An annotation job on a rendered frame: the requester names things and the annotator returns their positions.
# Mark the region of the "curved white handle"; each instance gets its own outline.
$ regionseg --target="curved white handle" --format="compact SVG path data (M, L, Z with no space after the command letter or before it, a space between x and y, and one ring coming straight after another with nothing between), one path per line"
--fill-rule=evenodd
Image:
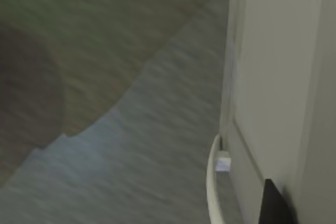
M216 163L221 137L217 135L212 144L206 171L206 196L211 224L225 224L217 196Z

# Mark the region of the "gray carpet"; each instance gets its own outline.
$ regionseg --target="gray carpet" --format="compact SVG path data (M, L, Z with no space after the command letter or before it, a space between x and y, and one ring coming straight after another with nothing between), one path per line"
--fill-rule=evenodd
M0 191L2 224L209 223L228 0L211 0L103 118L35 152ZM240 224L220 175L228 224Z

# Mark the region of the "gray textured surface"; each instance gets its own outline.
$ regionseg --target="gray textured surface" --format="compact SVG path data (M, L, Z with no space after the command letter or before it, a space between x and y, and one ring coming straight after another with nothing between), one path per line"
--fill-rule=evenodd
M209 223L227 4L209 2L92 127L31 156L0 192L1 223ZM242 223L218 179L228 224Z

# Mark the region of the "black object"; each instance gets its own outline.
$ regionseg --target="black object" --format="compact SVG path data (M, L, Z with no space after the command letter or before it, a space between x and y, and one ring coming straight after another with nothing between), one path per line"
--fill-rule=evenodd
M295 224L289 206L271 179L265 180L259 224Z

